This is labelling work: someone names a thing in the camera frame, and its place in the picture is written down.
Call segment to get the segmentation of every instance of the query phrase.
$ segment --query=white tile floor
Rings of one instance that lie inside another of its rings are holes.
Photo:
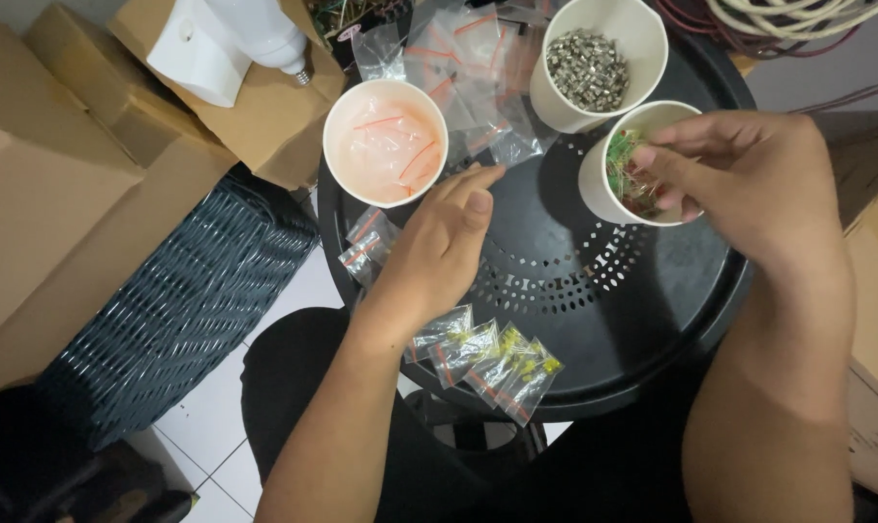
[[[165,466],[171,488],[200,495],[200,502],[184,519],[185,523],[247,522],[258,508],[259,472],[246,441],[240,405],[239,376],[249,343],[274,321],[293,311],[312,306],[339,308],[342,304],[319,246],[255,332],[154,427],[129,438],[129,443],[144,456]],[[404,396],[419,388],[403,375],[397,386]],[[553,432],[550,428],[560,430]],[[546,427],[549,444],[564,428]]]

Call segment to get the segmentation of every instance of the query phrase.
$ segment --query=hand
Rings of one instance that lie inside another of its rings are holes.
[[[433,187],[406,223],[352,321],[375,322],[389,329],[391,342],[406,341],[455,307],[478,272],[493,211],[487,188],[503,173],[502,167],[475,163]]]
[[[682,120],[648,137],[633,160],[674,189],[684,219],[713,227],[766,272],[802,270],[842,252],[826,143],[807,116],[731,111]]]

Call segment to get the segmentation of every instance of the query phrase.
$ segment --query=white cable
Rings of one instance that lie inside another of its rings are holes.
[[[758,6],[750,0],[707,0],[710,10],[723,23],[737,31],[756,36],[773,36],[781,40],[816,40],[845,32],[878,14],[878,0],[863,4],[862,0],[827,0],[822,6],[810,8],[823,0],[768,0],[769,6]],[[736,19],[732,11],[746,15],[751,23]],[[770,17],[792,18],[790,25],[774,25]],[[834,23],[826,29],[810,28],[824,20]]]

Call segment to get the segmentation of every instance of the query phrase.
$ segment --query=paper cup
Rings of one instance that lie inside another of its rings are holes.
[[[623,104],[612,113],[590,113],[568,101],[555,88],[549,67],[549,43],[574,29],[591,29],[616,41],[616,50],[627,61],[630,87]],[[658,13],[641,0],[572,0],[549,23],[542,52],[529,82],[533,109],[546,125],[565,133],[585,132],[626,113],[652,94],[665,74],[668,41]]]
[[[679,101],[651,101],[626,113],[603,139],[597,142],[581,162],[577,174],[577,186],[584,203],[602,220],[612,223],[644,223],[655,227],[681,225],[680,205],[669,208],[653,220],[646,220],[630,212],[614,195],[607,183],[607,145],[614,134],[624,129],[636,129],[648,136],[650,132],[671,125],[679,120],[700,114],[686,103]]]
[[[342,165],[344,158],[339,154],[339,148],[343,146],[345,133],[351,131],[349,122],[358,113],[359,104],[369,100],[372,95],[383,97],[385,100],[408,103],[416,107],[418,112],[429,120],[428,123],[435,127],[436,142],[440,147],[439,165],[435,172],[431,173],[426,184],[412,195],[393,202],[377,201],[370,197],[362,196],[352,188],[351,184],[345,183],[343,176],[340,176],[340,173],[344,174],[343,169],[350,168],[350,166]],[[442,112],[439,111],[439,107],[436,106],[429,95],[420,89],[399,80],[369,80],[349,89],[336,101],[332,110],[329,111],[329,115],[325,120],[325,126],[323,127],[323,155],[333,178],[336,179],[336,182],[347,193],[375,207],[399,207],[415,201],[424,195],[439,180],[439,175],[442,174],[445,160],[448,156],[448,128],[445,126],[445,119],[442,116]]]

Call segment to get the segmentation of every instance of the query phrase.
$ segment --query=black plastic table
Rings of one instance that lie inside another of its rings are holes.
[[[755,102],[726,54],[711,41],[669,30],[665,75],[650,100],[701,111],[752,109]],[[346,89],[360,81],[354,77]],[[732,321],[750,280],[746,259],[706,220],[678,227],[614,225],[581,200],[584,154],[614,125],[561,135],[544,157],[510,169],[491,187],[493,219],[477,278],[462,303],[475,324],[496,317],[537,336],[565,364],[534,422],[563,422],[629,405],[650,387],[706,360]],[[489,152],[478,156],[493,163]],[[444,176],[467,166],[449,166]],[[414,202],[386,211],[402,227]],[[319,212],[329,270],[345,303],[360,287],[339,262],[346,232],[367,208],[329,172],[319,173]],[[447,401],[490,414],[464,384],[444,390],[429,362],[403,364],[411,380]],[[495,414],[503,417],[500,410]]]

